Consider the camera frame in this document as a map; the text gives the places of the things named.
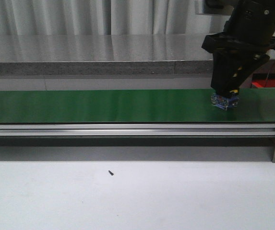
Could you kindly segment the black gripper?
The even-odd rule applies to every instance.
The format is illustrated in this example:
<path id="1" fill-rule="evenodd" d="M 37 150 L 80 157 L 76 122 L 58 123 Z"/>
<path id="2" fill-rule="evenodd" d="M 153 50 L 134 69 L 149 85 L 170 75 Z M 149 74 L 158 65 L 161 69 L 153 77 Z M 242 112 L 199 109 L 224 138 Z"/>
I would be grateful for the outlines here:
<path id="1" fill-rule="evenodd" d="M 238 96 L 240 85 L 270 59 L 267 54 L 219 50 L 275 50 L 274 32 L 275 18 L 238 18 L 228 20 L 223 32 L 205 36 L 202 48 L 213 54 L 211 87 L 216 94 L 226 98 Z"/>

